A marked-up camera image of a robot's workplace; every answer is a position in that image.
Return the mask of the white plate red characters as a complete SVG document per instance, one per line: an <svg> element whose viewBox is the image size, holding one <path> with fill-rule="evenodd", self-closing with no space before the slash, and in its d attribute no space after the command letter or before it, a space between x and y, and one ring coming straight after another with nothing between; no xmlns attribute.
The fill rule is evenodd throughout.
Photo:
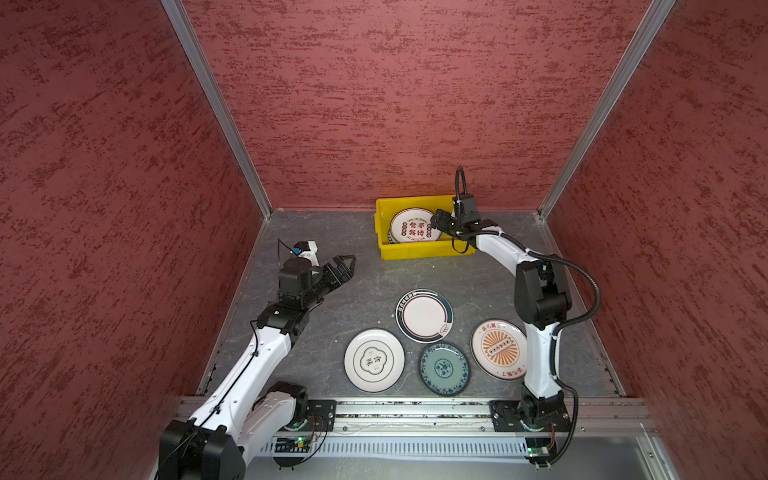
<svg viewBox="0 0 768 480"><path fill-rule="evenodd" d="M390 222L388 239L392 244L436 242L442 232L433 228L434 213L423 208L409 208L398 212Z"/></svg>

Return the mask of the white plate flower outline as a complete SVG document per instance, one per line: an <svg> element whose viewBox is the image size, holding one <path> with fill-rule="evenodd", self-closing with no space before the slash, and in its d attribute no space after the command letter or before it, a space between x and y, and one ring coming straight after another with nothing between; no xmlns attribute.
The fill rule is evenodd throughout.
<svg viewBox="0 0 768 480"><path fill-rule="evenodd" d="M388 330L367 329L347 345L344 370L353 386L367 393L380 393L393 387L405 367L401 342Z"/></svg>

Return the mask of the green red ring plate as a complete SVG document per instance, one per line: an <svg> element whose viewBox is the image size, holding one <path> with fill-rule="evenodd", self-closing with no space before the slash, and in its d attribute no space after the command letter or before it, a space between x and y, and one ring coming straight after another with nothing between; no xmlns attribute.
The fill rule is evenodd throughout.
<svg viewBox="0 0 768 480"><path fill-rule="evenodd" d="M409 339L430 344L448 336L454 324L454 312L442 294L429 289L414 289L398 300L395 321Z"/></svg>

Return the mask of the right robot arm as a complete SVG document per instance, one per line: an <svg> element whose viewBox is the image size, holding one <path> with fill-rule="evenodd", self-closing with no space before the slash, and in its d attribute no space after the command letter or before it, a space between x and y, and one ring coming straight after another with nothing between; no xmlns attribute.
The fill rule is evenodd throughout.
<svg viewBox="0 0 768 480"><path fill-rule="evenodd" d="M518 415L530 426L541 424L564 405L563 388L557 381L556 328L567 320L572 307L566 276L569 263L530 249L495 222L481 219L474 206L474 198L465 195L453 201L452 212L438 209L430 224L491 256L514 275L513 304L527 338L527 373Z"/></svg>

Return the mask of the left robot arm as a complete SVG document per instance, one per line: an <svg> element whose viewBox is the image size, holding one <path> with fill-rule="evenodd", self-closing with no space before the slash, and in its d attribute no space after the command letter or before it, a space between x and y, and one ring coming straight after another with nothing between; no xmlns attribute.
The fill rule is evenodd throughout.
<svg viewBox="0 0 768 480"><path fill-rule="evenodd" d="M354 276L356 258L320 265L300 242L278 272L276 299L252 321L252 337L219 387L186 421L171 421L159 441L158 479L241 479L279 430L302 425L308 395L300 385L265 386L296 345L313 309Z"/></svg>

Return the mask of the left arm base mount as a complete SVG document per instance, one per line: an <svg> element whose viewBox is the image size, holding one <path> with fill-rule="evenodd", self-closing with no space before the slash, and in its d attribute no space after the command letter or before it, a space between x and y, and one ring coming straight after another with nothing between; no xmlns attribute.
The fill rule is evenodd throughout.
<svg viewBox="0 0 768 480"><path fill-rule="evenodd" d="M338 402L331 399L310 399L306 402L307 411L301 422L289 424L284 431L289 432L332 432L336 418Z"/></svg>

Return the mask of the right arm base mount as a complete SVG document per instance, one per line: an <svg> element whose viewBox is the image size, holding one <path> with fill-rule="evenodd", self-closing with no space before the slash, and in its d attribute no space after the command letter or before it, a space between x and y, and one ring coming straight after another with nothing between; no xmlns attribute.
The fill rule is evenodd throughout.
<svg viewBox="0 0 768 480"><path fill-rule="evenodd" d="M566 432L571 427L571 416L559 397L522 400L492 400L490 418L494 431L499 432Z"/></svg>

